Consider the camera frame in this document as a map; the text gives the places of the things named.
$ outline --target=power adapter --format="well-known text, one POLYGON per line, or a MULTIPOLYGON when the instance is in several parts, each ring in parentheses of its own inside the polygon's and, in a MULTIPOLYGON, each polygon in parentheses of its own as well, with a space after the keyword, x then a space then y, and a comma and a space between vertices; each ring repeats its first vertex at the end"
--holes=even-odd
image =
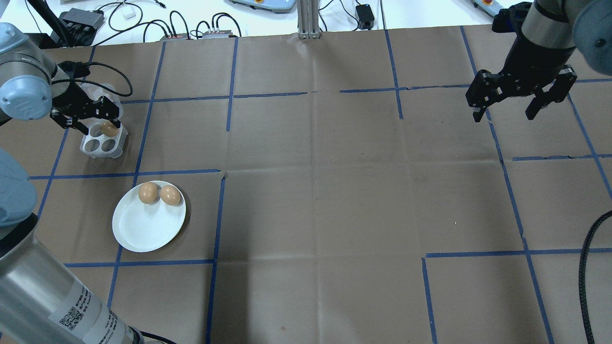
POLYGON ((355 6, 360 30, 371 30, 374 27, 374 13, 368 4, 355 6))

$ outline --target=wire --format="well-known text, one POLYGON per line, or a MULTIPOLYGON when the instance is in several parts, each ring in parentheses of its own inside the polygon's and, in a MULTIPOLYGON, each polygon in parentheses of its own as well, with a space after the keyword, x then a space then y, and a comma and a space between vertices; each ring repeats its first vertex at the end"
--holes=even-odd
POLYGON ((150 21, 145 21, 144 23, 140 23, 140 24, 138 24, 138 25, 134 25, 134 26, 132 26, 131 28, 127 28, 127 29, 125 29, 125 30, 121 30, 121 31, 117 32, 116 34, 112 35, 111 37, 109 37, 109 38, 107 38, 107 39, 104 39, 104 40, 101 40, 101 41, 99 41, 98 43, 96 43, 96 44, 92 45, 92 47, 97 47, 97 46, 99 46, 100 44, 106 43, 106 42, 108 42, 109 40, 111 40, 111 39, 113 39, 113 38, 117 37, 118 35, 120 35, 120 34, 122 34, 122 33, 124 33, 124 32, 130 31, 130 30, 135 29, 135 28, 137 28, 137 27, 139 27, 139 26, 142 26, 142 25, 147 25, 147 24, 149 24, 149 23, 150 23, 150 21))
POLYGON ((185 17, 183 17, 183 15, 179 12, 179 11, 171 11, 170 12, 170 27, 172 28, 172 32, 174 33, 174 36, 177 37, 176 35, 176 30, 174 29, 174 24, 172 24, 172 14, 178 14, 181 19, 183 19, 183 23, 185 24, 185 33, 187 34, 187 39, 189 39, 189 27, 187 26, 187 21, 185 20, 185 17))
POLYGON ((357 18, 355 18, 352 14, 348 13, 346 8, 344 7, 344 2, 342 2, 342 0, 340 0, 340 4, 342 5, 342 9, 346 12, 346 14, 348 14, 349 17, 353 18, 353 20, 357 22, 357 27, 352 30, 352 31, 357 31, 357 29, 359 29, 359 20, 357 20, 357 18))
POLYGON ((198 38, 198 35, 197 35, 198 31, 199 31, 199 32, 202 32, 202 31, 200 31, 200 25, 202 25, 202 24, 206 24, 206 27, 208 28, 208 31, 209 31, 209 32, 211 31, 211 26, 210 26, 210 25, 208 25, 208 22, 207 22, 206 20, 200 21, 200 22, 198 23, 198 25, 196 25, 196 27, 195 27, 195 31, 196 31, 196 37, 195 37, 195 38, 196 38, 196 39, 199 39, 199 38, 198 38))
POLYGON ((23 2, 26 3, 26 8, 28 9, 28 12, 30 12, 30 15, 32 16, 32 19, 34 19, 34 23, 36 24, 36 27, 38 28, 39 32, 42 33, 42 31, 40 30, 40 26, 38 26, 38 21, 36 21, 36 18, 34 18, 34 15, 32 14, 32 11, 30 10, 30 7, 28 6, 28 0, 23 0, 23 2))
POLYGON ((321 12, 319 12, 319 18, 321 19, 321 22, 323 23, 323 26, 325 26, 325 31, 327 31, 327 24, 325 24, 325 20, 323 19, 323 16, 321 15, 321 12))
POLYGON ((234 24, 236 24, 236 27, 238 28, 239 36, 242 37, 242 31, 240 30, 240 25, 238 25, 238 22, 234 19, 234 17, 232 17, 231 15, 227 13, 221 14, 220 16, 217 17, 217 22, 215 23, 217 25, 217 29, 219 28, 219 19, 223 17, 228 17, 229 19, 232 19, 232 21, 234 22, 234 24))
POLYGON ((115 67, 113 67, 113 66, 111 66, 111 65, 101 63, 101 62, 88 62, 88 63, 85 63, 85 64, 83 64, 83 65, 84 65, 85 67, 89 67, 89 66, 91 66, 91 65, 99 65, 99 66, 102 66, 102 67, 106 67, 106 68, 108 68, 108 69, 110 69, 110 70, 114 70, 115 72, 117 72, 118 74, 120 74, 120 75, 123 77, 123 79, 124 79, 124 80, 125 80, 125 82, 127 83, 127 86, 130 88, 130 92, 129 92, 129 93, 119 93, 119 92, 115 91, 114 89, 108 88, 108 87, 106 87, 106 86, 104 86, 104 85, 102 85, 102 84, 96 83, 96 82, 94 82, 94 81, 83 80, 83 79, 61 79, 61 80, 53 80, 53 81, 51 82, 51 84, 53 85, 53 84, 59 84, 59 83, 71 83, 71 82, 78 82, 78 83, 92 84, 92 85, 96 85, 96 86, 98 86, 98 87, 100 87, 100 88, 102 88, 102 89, 105 89, 105 90, 107 90, 108 92, 111 92, 112 94, 119 95, 119 96, 121 96, 121 97, 129 97, 129 96, 131 96, 131 95, 134 93, 134 88, 132 87, 132 83, 130 82, 130 79, 127 77, 127 75, 123 74, 123 72, 121 72, 119 69, 117 69, 117 68, 115 68, 115 67))
POLYGON ((151 24, 155 24, 155 25, 159 26, 163 30, 164 37, 168 38, 168 33, 166 32, 166 29, 164 29, 162 25, 156 23, 156 21, 161 21, 161 20, 159 20, 159 19, 151 20, 149 23, 147 23, 147 26, 144 27, 143 43, 146 43, 147 29, 149 28, 149 25, 151 25, 151 24))
POLYGON ((140 334, 142 334, 143 336, 145 336, 147 338, 159 340, 160 342, 164 342, 166 344, 176 344, 173 341, 171 341, 170 339, 166 339, 166 338, 162 337, 161 335, 152 334, 152 333, 148 333, 148 332, 145 332, 145 331, 140 331, 140 334))
POLYGON ((612 211, 601 215, 584 239, 582 245, 582 251, 580 252, 580 263, 578 265, 578 296, 580 297, 580 311, 582 312, 582 323, 584 325, 584 334, 586 335, 586 341, 588 344, 595 344, 595 338, 593 337, 593 330, 591 329, 591 320, 589 319, 589 308, 586 304, 586 258, 589 255, 589 249, 591 247, 591 241, 595 232, 599 226, 605 221, 612 217, 612 211))
POLYGON ((325 8, 327 8, 327 6, 329 6, 334 0, 331 0, 330 2, 327 3, 327 5, 323 6, 322 8, 319 9, 320 10, 324 10, 325 8))
POLYGON ((387 29, 387 21, 384 18, 383 0, 380 0, 380 4, 381 4, 381 13, 382 13, 382 28, 386 30, 387 29))
POLYGON ((132 25, 131 27, 134 27, 134 26, 136 26, 136 25, 138 25, 138 24, 142 23, 142 21, 143 21, 143 17, 144 17, 143 8, 142 8, 142 7, 140 7, 140 6, 138 6, 138 5, 136 5, 136 4, 132 4, 131 2, 125 2, 125 1, 121 1, 121 2, 109 2, 109 3, 107 3, 107 4, 104 4, 104 5, 99 6, 99 7, 97 8, 97 10, 102 10, 104 7, 108 7, 108 6, 112 6, 112 5, 117 5, 117 6, 115 6, 115 8, 113 8, 113 11, 112 11, 112 12, 111 12, 111 14, 108 16, 108 19, 107 19, 107 22, 108 22, 108 27, 109 27, 109 28, 111 28, 111 30, 116 31, 116 32, 120 32, 120 31, 126 30, 126 29, 123 29, 123 30, 118 30, 118 29, 115 29, 115 28, 113 27, 113 25, 111 24, 111 19, 113 18, 113 15, 114 15, 114 14, 117 12, 117 10, 118 10, 118 9, 120 9, 120 8, 121 8, 122 6, 124 6, 124 5, 134 6, 134 7, 136 7, 136 8, 137 8, 137 9, 140 11, 140 18, 138 19, 138 21, 136 22, 136 24, 132 25))

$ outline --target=qr code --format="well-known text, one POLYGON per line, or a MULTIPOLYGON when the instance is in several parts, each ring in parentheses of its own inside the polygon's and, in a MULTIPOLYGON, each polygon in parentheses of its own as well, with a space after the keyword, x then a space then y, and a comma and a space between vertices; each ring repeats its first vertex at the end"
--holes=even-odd
POLYGON ((79 312, 75 307, 71 307, 68 314, 64 315, 59 323, 72 331, 78 325, 79 321, 83 319, 83 315, 84 313, 79 312))

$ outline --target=blue tape line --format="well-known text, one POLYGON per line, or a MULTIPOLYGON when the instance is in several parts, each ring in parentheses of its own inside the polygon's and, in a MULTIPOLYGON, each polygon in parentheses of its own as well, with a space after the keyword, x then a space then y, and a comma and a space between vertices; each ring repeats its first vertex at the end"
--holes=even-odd
POLYGON ((405 91, 407 89, 408 89, 407 87, 401 87, 401 88, 388 87, 388 88, 341 89, 340 93, 387 92, 387 91, 397 91, 397 90, 405 91))
MULTIPOLYGON (((474 75, 476 75, 476 64, 474 63, 474 57, 472 55, 472 50, 469 47, 468 37, 465 34, 465 30, 463 26, 460 26, 461 36, 463 37, 463 43, 465 44, 466 51, 468 52, 469 62, 472 66, 472 71, 474 75)), ((538 306, 540 307, 540 314, 542 316, 542 321, 544 322, 544 328, 546 329, 546 334, 548 337, 548 343, 554 344, 553 334, 550 331, 550 325, 548 323, 548 316, 546 314, 546 310, 544 308, 544 303, 542 301, 542 295, 540 293, 540 286, 537 282, 537 277, 535 270, 533 268, 533 263, 531 262, 531 255, 529 254, 529 247, 527 245, 527 240, 523 237, 523 222, 521 221, 521 217, 518 213, 517 202, 514 197, 514 191, 512 190, 512 185, 510 183, 510 178, 508 177, 508 169, 506 168, 506 164, 504 163, 504 156, 501 151, 501 147, 499 145, 499 140, 497 138, 497 133, 495 132, 495 127, 493 126, 493 121, 491 120, 491 113, 489 109, 486 110, 487 119, 489 121, 489 128, 491 130, 491 135, 493 136, 493 140, 495 141, 495 146, 498 151, 499 163, 502 166, 502 170, 504 172, 504 179, 506 180, 506 187, 508 189, 508 195, 510 197, 510 202, 512 203, 512 210, 514 211, 514 217, 517 221, 518 231, 521 235, 521 240, 523 241, 523 250, 525 251, 525 257, 527 258, 527 263, 529 266, 529 272, 531 273, 531 282, 534 285, 535 296, 537 298, 538 306)))
POLYGON ((308 92, 286 92, 286 93, 264 93, 264 94, 241 94, 234 98, 263 98, 263 97, 287 97, 291 95, 308 94, 308 92))
POLYGON ((429 289, 429 275, 427 274, 427 263, 425 258, 421 258, 423 264, 423 283, 425 284, 425 299, 427 300, 427 313, 429 314, 429 327, 431 330, 431 342, 438 344, 438 335, 436 334, 436 322, 433 318, 433 306, 431 304, 431 291, 429 289))
POLYGON ((154 260, 154 261, 122 261, 119 266, 166 266, 166 265, 202 265, 212 264, 212 259, 194 260, 154 260))
POLYGON ((100 262, 100 263, 65 263, 65 267, 114 267, 114 261, 100 262))
POLYGON ((215 299, 215 284, 217 283, 217 260, 219 257, 219 242, 221 240, 221 220, 223 218, 223 197, 225 196, 225 178, 221 179, 221 187, 219 190, 219 206, 217 208, 217 231, 215 235, 215 252, 213 254, 214 262, 212 263, 211 287, 208 294, 208 315, 206 317, 206 344, 211 342, 212 330, 212 305, 215 299))
POLYGON ((413 87, 407 87, 406 89, 409 91, 413 91, 416 89, 426 89, 426 88, 469 88, 469 85, 458 84, 458 85, 441 85, 441 86, 413 86, 413 87))
POLYGON ((504 156, 501 152, 501 147, 499 145, 499 140, 497 138, 497 133, 495 132, 495 127, 493 126, 493 121, 491 120, 491 113, 489 113, 489 109, 486 110, 487 119, 489 120, 489 129, 491 130, 491 135, 493 136, 493 141, 495 141, 495 147, 498 152, 499 163, 504 172, 504 180, 506 182, 506 188, 508 189, 508 196, 510 197, 510 203, 512 204, 512 210, 514 212, 514 218, 517 221, 518 232, 523 237, 523 221, 521 221, 521 216, 518 213, 517 200, 514 197, 514 190, 512 190, 512 184, 510 183, 510 178, 508 177, 508 169, 506 168, 506 164, 504 163, 504 156))
POLYGON ((214 99, 228 99, 228 95, 209 95, 207 97, 183 97, 183 98, 164 98, 164 99, 155 99, 154 103, 163 103, 163 102, 186 102, 188 100, 214 100, 214 99))
POLYGON ((162 43, 162 51, 159 56, 159 63, 157 64, 157 73, 155 74, 155 82, 153 83, 153 91, 151 92, 151 99, 149 101, 149 109, 147 110, 147 118, 144 122, 143 138, 140 141, 140 150, 138 151, 138 160, 136 161, 136 170, 134 172, 134 179, 132 181, 132 187, 136 186, 138 180, 138 172, 140 171, 140 163, 143 160, 144 143, 147 139, 147 132, 149 130, 149 123, 151 121, 151 111, 153 109, 153 100, 155 99, 155 92, 157 90, 157 83, 159 82, 159 75, 162 71, 163 54, 166 51, 166 42, 162 43))
POLYGON ((91 47, 91 54, 89 54, 89 62, 94 60, 94 54, 95 54, 95 46, 91 47))
POLYGON ((576 80, 577 83, 609 83, 611 81, 612 81, 612 78, 576 80))
POLYGON ((540 307, 540 314, 544 322, 544 329, 546 330, 546 336, 548 337, 548 344, 554 344, 553 332, 550 330, 550 324, 548 322, 548 315, 546 314, 546 308, 544 307, 544 300, 542 299, 542 293, 540 292, 540 285, 537 281, 536 270, 534 269, 534 263, 531 260, 531 254, 529 254, 529 246, 527 240, 523 237, 523 247, 525 248, 525 257, 527 258, 527 265, 529 266, 529 273, 531 274, 531 282, 534 285, 535 298, 537 299, 538 307, 540 307))
POLYGON ((400 114, 400 119, 404 119, 404 114, 401 110, 400 90, 397 83, 397 71, 395 70, 395 59, 393 58, 393 49, 391 48, 391 39, 389 31, 385 29, 385 38, 387 39, 387 48, 389 49, 389 59, 391 60, 391 71, 393 72, 393 84, 395 85, 395 100, 397 101, 397 112, 400 114))
POLYGON ((427 258, 456 258, 456 257, 492 257, 492 256, 520 256, 525 251, 484 251, 484 252, 441 252, 428 253, 427 258))
POLYGON ((47 202, 47 196, 49 195, 49 190, 51 189, 51 182, 53 182, 53 176, 55 175, 55 170, 58 168, 59 158, 62 155, 62 151, 64 150, 64 145, 66 143, 66 138, 68 137, 68 129, 64 130, 64 136, 62 137, 62 143, 59 144, 58 154, 55 157, 55 162, 53 163, 53 168, 51 169, 51 175, 49 177, 49 181, 47 182, 47 187, 45 188, 45 193, 43 194, 40 200, 40 207, 38 211, 38 217, 42 215, 42 209, 45 207, 45 203, 47 202))
POLYGON ((231 79, 229 81, 229 103, 228 103, 228 119, 225 125, 225 131, 229 132, 231 127, 231 107, 234 101, 234 79, 236 78, 236 57, 238 56, 238 38, 234 41, 234 56, 231 63, 231 79))
POLYGON ((468 51, 469 63, 472 65, 472 72, 474 72, 474 75, 476 75, 477 74, 476 64, 474 63, 474 57, 472 56, 472 50, 469 47, 468 36, 465 35, 465 30, 463 29, 463 26, 459 26, 459 30, 461 31, 461 36, 463 37, 463 44, 465 44, 465 48, 468 51))
POLYGON ((106 301, 106 306, 108 308, 111 308, 111 306, 113 305, 114 287, 117 284, 117 273, 119 272, 119 262, 121 262, 121 253, 123 252, 123 247, 121 247, 121 245, 118 245, 118 246, 119 247, 117 248, 117 257, 115 258, 115 262, 114 262, 113 278, 111 279, 111 289, 108 291, 108 300, 106 301))
POLYGON ((599 170, 599 174, 602 177, 603 184, 606 186, 606 190, 608 191, 608 196, 610 196, 610 198, 612 198, 612 189, 610 188, 610 183, 608 182, 608 177, 606 177, 606 174, 603 171, 602 163, 599 161, 599 156, 597 155, 597 152, 595 152, 595 147, 593 146, 593 143, 591 142, 591 139, 589 138, 589 135, 586 133, 586 128, 584 127, 584 124, 582 123, 582 119, 580 119, 580 115, 578 114, 578 109, 576 108, 576 105, 574 104, 574 102, 572 100, 572 96, 568 94, 567 95, 567 100, 569 100, 569 102, 570 102, 570 104, 572 106, 572 110, 574 111, 574 116, 576 117, 576 121, 578 121, 578 125, 580 126, 580 130, 582 130, 582 134, 584 135, 584 139, 586 140, 586 144, 589 146, 589 149, 591 150, 591 156, 595 160, 595 164, 597 165, 597 169, 599 170))
POLYGON ((176 171, 153 171, 153 172, 139 172, 139 176, 161 176, 166 174, 198 174, 198 173, 219 173, 221 170, 176 170, 176 171))
POLYGON ((90 178, 116 178, 116 177, 132 177, 133 172, 128 173, 101 173, 101 174, 68 174, 62 176, 53 176, 53 179, 90 179, 90 178))

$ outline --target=table surface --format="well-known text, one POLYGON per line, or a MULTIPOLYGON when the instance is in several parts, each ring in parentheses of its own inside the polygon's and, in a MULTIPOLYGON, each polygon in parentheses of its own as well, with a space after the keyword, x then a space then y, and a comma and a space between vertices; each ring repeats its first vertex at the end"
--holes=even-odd
MULTIPOLYGON (((584 343, 578 257, 611 205, 612 79, 575 54, 571 98, 533 121, 507 99, 474 123, 466 88, 512 42, 455 26, 52 50, 130 77, 123 155, 90 159, 50 119, 10 121, 0 146, 38 190, 40 241, 178 343, 584 343), (115 205, 160 179, 188 223, 122 249, 115 205)), ((587 277, 601 342, 611 227, 587 277)))
MULTIPOLYGON (((68 11, 72 7, 83 10, 93 10, 102 4, 110 1, 106 0, 86 0, 72 1, 61 4, 59 0, 48 1, 49 7, 59 16, 61 12, 68 11)), ((370 4, 376 18, 375 29, 382 29, 382 13, 380 11, 379 0, 360 1, 362 4, 370 4)), ((509 7, 520 2, 519 0, 499 0, 502 6, 509 7)), ((354 0, 343 0, 347 10, 354 14, 354 0)), ((297 32, 297 7, 294 6, 290 13, 272 13, 267 10, 253 10, 245 5, 233 4, 230 0, 167 0, 167 9, 162 9, 153 0, 138 0, 135 2, 143 9, 143 20, 162 19, 168 22, 168 15, 171 10, 178 10, 191 29, 201 20, 210 22, 213 14, 227 12, 234 16, 241 26, 244 36, 272 36, 282 34, 292 34, 297 32)), ((327 4, 327 0, 321 0, 321 7, 327 4)), ((106 7, 105 15, 108 18, 112 7, 106 7)), ((433 26, 453 26, 453 25, 474 25, 490 24, 491 17, 483 11, 475 9, 470 0, 383 0, 383 9, 388 29, 398 28, 424 28, 433 26)), ((42 32, 50 33, 51 29, 47 24, 33 12, 38 21, 42 32)), ((325 10, 321 11, 327 27, 330 31, 350 31, 355 28, 355 22, 342 9, 339 0, 334 2, 325 10)), ((26 9, 25 0, 11 0, 4 14, 0 17, 2 21, 14 24, 23 32, 38 32, 38 29, 26 9)), ((117 29, 128 28, 136 23, 136 19, 125 21, 120 11, 113 16, 112 25, 117 29)), ((178 16, 173 18, 175 27, 178 31, 184 31, 183 22, 178 16)), ((235 31, 234 24, 229 19, 220 21, 222 29, 235 31)), ((159 40, 162 33, 159 28, 153 26, 147 31, 147 42, 159 40)), ((125 32, 106 44, 137 43, 142 42, 144 27, 136 28, 125 32)), ((97 43, 113 34, 108 23, 100 29, 94 43, 97 43)))

